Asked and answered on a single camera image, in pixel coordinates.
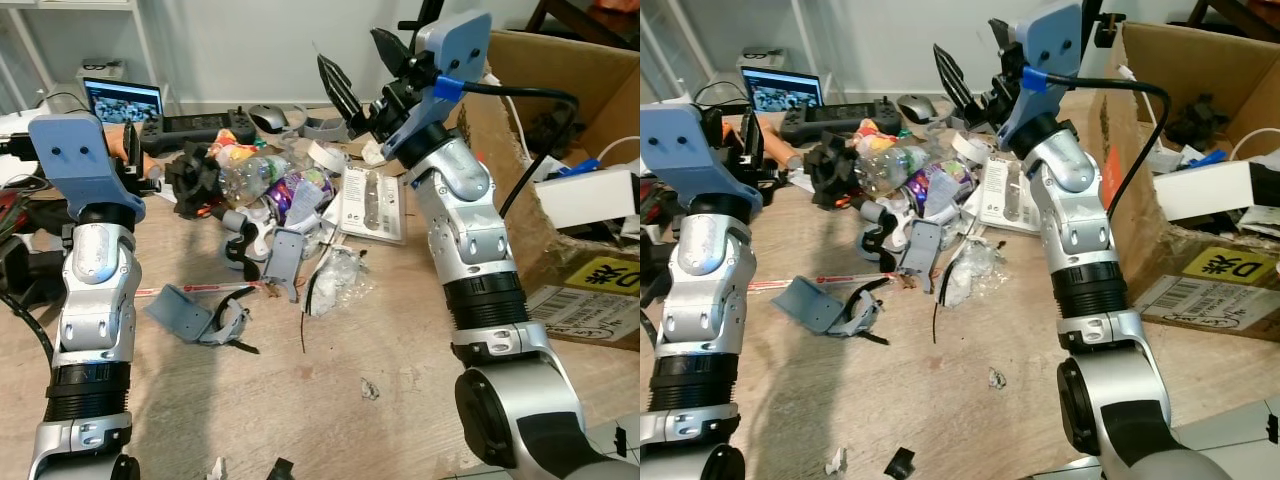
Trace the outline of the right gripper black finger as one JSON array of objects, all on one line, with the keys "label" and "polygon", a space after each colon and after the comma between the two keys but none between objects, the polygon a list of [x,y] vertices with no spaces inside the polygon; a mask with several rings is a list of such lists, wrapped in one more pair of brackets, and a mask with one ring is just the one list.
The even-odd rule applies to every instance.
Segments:
[{"label": "right gripper black finger", "polygon": [[975,99],[968,88],[960,65],[938,44],[933,45],[932,51],[943,91],[952,101],[956,113],[980,113],[979,99]]},{"label": "right gripper black finger", "polygon": [[392,73],[394,82],[411,87],[408,74],[412,70],[411,60],[413,56],[410,49],[388,29],[374,28],[370,29],[370,35],[383,65]]},{"label": "right gripper black finger", "polygon": [[332,105],[346,122],[349,137],[370,132],[364,105],[351,90],[348,76],[333,60],[323,54],[316,55],[317,69]]},{"label": "right gripper black finger", "polygon": [[996,44],[998,46],[1000,61],[1002,65],[1021,65],[1023,46],[1015,40],[1015,29],[998,18],[988,19]]}]

